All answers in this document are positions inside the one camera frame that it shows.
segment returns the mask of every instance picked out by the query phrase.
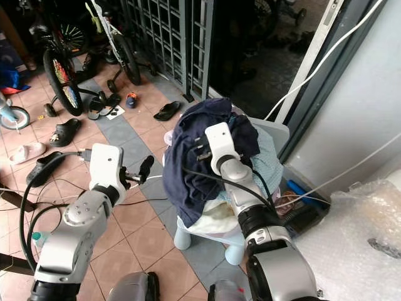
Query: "metal gate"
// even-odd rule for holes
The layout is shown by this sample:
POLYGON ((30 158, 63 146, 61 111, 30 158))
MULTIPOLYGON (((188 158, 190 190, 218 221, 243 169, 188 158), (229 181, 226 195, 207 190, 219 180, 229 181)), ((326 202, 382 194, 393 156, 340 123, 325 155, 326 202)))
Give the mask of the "metal gate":
POLYGON ((135 42, 187 96, 207 98, 215 0, 125 0, 135 42))

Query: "tiled floor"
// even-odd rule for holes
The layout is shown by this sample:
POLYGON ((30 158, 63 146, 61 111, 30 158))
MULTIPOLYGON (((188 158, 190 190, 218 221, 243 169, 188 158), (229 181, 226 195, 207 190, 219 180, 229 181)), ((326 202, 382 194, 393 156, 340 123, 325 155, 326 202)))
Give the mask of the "tiled floor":
MULTIPOLYGON (((104 66, 93 79, 80 86, 90 90, 104 90, 108 95, 106 80, 116 71, 116 66, 104 66)), ((189 107, 180 92, 171 83, 160 77, 151 77, 144 72, 143 84, 132 85, 127 78, 121 77, 117 85, 123 97, 121 106, 126 112, 116 119, 106 118, 96 122, 88 120, 83 114, 81 129, 73 142, 59 151, 77 151, 88 148, 95 142, 119 145, 124 148, 124 165, 129 171, 137 171, 143 159, 153 154, 155 162, 151 176, 162 173, 162 154, 166 146, 163 136, 173 129, 179 118, 176 114, 168 122, 158 122, 153 115, 160 107, 172 100, 183 102, 182 110, 189 107), (139 95, 135 109, 126 108, 124 98, 128 92, 139 95)), ((66 122, 72 116, 56 102, 58 116, 45 117, 43 104, 54 95, 45 74, 36 75, 28 83, 31 88, 12 96, 15 105, 24 107, 31 115, 31 125, 18 135, 15 131, 0 129, 0 181, 12 189, 24 190, 26 175, 35 165, 35 160, 11 167, 6 159, 21 144, 32 141, 47 143, 56 124, 66 122)), ((46 153, 55 151, 48 145, 46 153)), ((66 179, 77 186, 86 188, 90 180, 89 165, 77 157, 67 157, 54 172, 51 180, 66 179)), ((32 189, 38 193, 39 188, 32 189)), ((52 182, 43 192, 49 199, 42 201, 70 202, 81 189, 58 180, 52 182)), ((128 192, 126 203, 142 201, 146 198, 165 196, 161 179, 147 181, 140 188, 128 192)), ((0 210, 12 208, 0 199, 0 210)), ((19 210, 0 211, 0 252, 23 258, 18 238, 19 210)), ((32 214, 26 214, 26 229, 32 214)), ((35 230, 49 231, 58 222, 58 212, 50 211, 36 225, 35 230)), ((91 258, 90 268, 81 285, 78 300, 102 301, 108 296, 116 281, 127 273, 135 271, 155 271, 160 279, 161 301, 198 301, 207 300, 206 288, 218 278, 231 278, 244 286, 250 299, 246 276, 239 267, 227 264, 224 259, 224 246, 215 241, 193 238, 192 246, 181 252, 174 247, 176 227, 175 208, 169 201, 150 201, 133 206, 115 208, 108 221, 106 233, 98 240, 91 258)), ((0 294, 2 301, 26 300, 33 278, 10 272, 0 272, 0 294)))

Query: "bicycle wheel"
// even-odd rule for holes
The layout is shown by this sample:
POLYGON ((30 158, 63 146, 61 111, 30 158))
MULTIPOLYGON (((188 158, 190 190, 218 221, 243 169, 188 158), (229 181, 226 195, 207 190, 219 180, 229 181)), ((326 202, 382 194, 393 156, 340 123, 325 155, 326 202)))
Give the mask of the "bicycle wheel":
POLYGON ((278 23, 278 10, 274 0, 255 0, 255 13, 258 26, 263 32, 263 38, 267 38, 276 29, 278 23))
POLYGON ((89 44, 89 36, 86 31, 82 30, 78 25, 61 22, 60 35, 61 43, 71 56, 86 53, 89 44))
POLYGON ((10 106, 14 115, 17 117, 17 122, 8 120, 5 116, 1 116, 0 124, 8 130, 23 129, 29 125, 30 117, 29 113, 21 107, 16 107, 14 105, 10 106))
POLYGON ((115 43, 118 54, 121 56, 124 65, 122 66, 125 74, 127 74, 129 80, 136 86, 140 85, 140 72, 137 62, 132 55, 131 49, 125 41, 125 38, 120 34, 115 34, 113 36, 113 41, 115 43))
POLYGON ((63 66, 60 55, 47 49, 43 55, 44 70, 58 100, 74 116, 82 114, 82 100, 78 87, 72 81, 71 76, 63 66))

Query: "stool leg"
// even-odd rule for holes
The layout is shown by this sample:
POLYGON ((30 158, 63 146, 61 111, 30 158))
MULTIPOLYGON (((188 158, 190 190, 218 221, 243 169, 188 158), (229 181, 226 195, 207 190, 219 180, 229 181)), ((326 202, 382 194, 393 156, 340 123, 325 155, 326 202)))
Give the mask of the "stool leg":
POLYGON ((245 254, 245 247, 231 245, 226 249, 226 260, 230 265, 239 265, 245 254))
POLYGON ((179 250, 186 250, 190 246, 190 234, 180 227, 177 227, 177 231, 174 235, 174 245, 179 250))

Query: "plastic wrap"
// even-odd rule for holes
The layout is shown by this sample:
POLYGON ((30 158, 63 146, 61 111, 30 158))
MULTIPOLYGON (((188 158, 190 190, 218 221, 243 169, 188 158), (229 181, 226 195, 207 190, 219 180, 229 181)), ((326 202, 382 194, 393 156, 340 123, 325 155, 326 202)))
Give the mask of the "plastic wrap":
POLYGON ((401 192, 375 181, 331 195, 322 222, 296 239, 324 299, 401 300, 401 192))

